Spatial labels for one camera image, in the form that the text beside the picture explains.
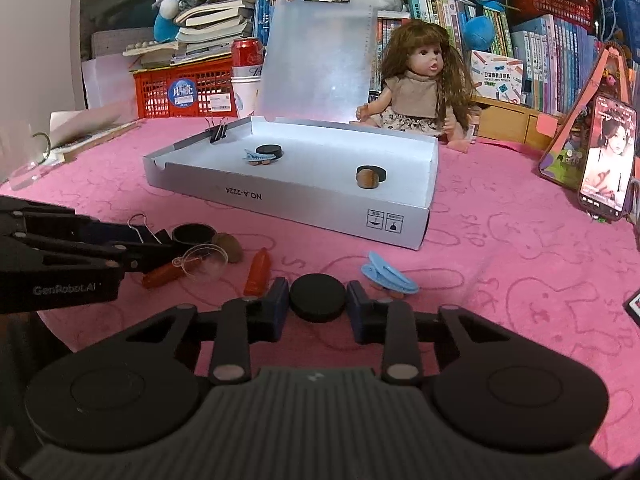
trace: wooden drawer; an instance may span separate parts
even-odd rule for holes
[[[480,113],[478,136],[524,144],[529,115],[500,106],[489,106]]]

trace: white wall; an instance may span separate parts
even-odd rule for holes
[[[79,6],[73,1],[0,0],[3,123],[26,120],[34,132],[48,132],[52,111],[84,106]]]

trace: red plastic basket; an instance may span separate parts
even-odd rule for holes
[[[236,116],[230,57],[137,72],[133,77],[140,118]],[[178,82],[183,82],[184,88],[194,89],[192,98],[187,96],[178,102],[169,94]],[[210,99],[215,94],[228,94],[231,110],[211,110]]]
[[[596,0],[509,0],[510,18],[521,23],[552,14],[594,32]]]

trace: red can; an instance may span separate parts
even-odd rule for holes
[[[234,40],[234,43],[231,46],[232,66],[261,65],[263,60],[263,47],[258,38]]]

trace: orange plastic bottle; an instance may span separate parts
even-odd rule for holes
[[[184,269],[182,268],[180,260],[181,258],[176,258],[174,261],[145,274],[142,278],[142,286],[145,288],[156,288],[183,277]],[[201,263],[201,258],[193,258],[188,261],[185,266],[187,270],[191,271]]]
[[[251,262],[249,275],[244,285],[245,296],[260,298],[267,290],[271,273],[271,257],[266,248],[261,248]]]

